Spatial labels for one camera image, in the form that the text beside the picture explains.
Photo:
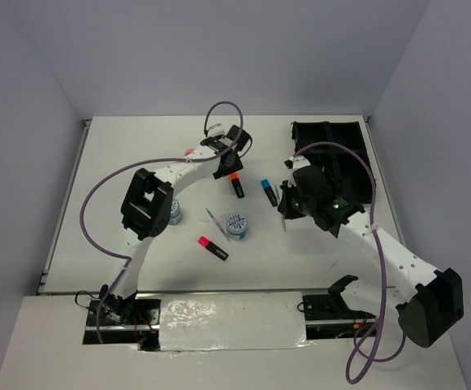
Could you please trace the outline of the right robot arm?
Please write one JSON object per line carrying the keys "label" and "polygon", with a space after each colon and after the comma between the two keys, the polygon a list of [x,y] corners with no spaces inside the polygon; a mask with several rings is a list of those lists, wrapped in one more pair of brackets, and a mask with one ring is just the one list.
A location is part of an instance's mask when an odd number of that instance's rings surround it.
{"label": "right robot arm", "polygon": [[398,324],[414,344],[429,348],[463,318],[463,285],[457,272],[441,271],[399,243],[351,193],[337,192],[320,167],[305,158],[284,164],[291,177],[280,185],[279,213],[285,219],[309,217],[373,264],[384,265],[387,282],[401,295],[395,306]]}

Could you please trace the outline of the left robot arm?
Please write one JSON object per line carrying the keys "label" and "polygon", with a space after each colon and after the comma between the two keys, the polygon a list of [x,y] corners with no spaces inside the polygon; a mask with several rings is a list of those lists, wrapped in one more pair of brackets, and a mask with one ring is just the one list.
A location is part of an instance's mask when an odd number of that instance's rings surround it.
{"label": "left robot arm", "polygon": [[119,273],[101,287],[98,312],[105,310],[117,324],[132,319],[142,265],[153,240],[170,224],[175,196],[198,180],[217,180],[242,170],[240,152],[252,143],[252,137],[234,125],[228,133],[206,137],[183,158],[159,158],[166,165],[156,171],[142,167],[134,173],[120,207],[127,252],[109,253],[120,261]]}

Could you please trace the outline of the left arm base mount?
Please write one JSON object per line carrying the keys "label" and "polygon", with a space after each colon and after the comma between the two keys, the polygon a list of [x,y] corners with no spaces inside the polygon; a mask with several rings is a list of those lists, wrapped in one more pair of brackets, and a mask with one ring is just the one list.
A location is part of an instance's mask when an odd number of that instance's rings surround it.
{"label": "left arm base mount", "polygon": [[162,301],[154,298],[130,302],[122,314],[116,314],[100,297],[78,291],[74,303],[86,310],[84,345],[134,345],[144,352],[160,350],[160,309]]}

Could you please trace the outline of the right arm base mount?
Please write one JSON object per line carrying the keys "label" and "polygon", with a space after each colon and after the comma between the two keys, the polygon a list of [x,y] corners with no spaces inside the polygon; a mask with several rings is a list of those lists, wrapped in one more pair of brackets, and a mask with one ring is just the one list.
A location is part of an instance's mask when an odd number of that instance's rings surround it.
{"label": "right arm base mount", "polygon": [[353,338],[374,323],[376,317],[366,311],[352,310],[344,302],[343,293],[348,285],[358,281],[354,275],[346,275],[334,282],[325,292],[303,294],[296,309],[304,315],[306,338],[327,340]]}

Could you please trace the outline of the blue highlighter marker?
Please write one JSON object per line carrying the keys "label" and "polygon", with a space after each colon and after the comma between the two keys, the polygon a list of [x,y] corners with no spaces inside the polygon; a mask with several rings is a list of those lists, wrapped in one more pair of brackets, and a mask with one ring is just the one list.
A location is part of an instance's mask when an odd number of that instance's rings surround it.
{"label": "blue highlighter marker", "polygon": [[275,195],[275,192],[274,190],[272,189],[271,187],[271,184],[270,182],[268,181],[268,179],[263,179],[261,180],[261,186],[270,202],[270,204],[273,206],[273,207],[277,207],[278,206],[278,199]]}

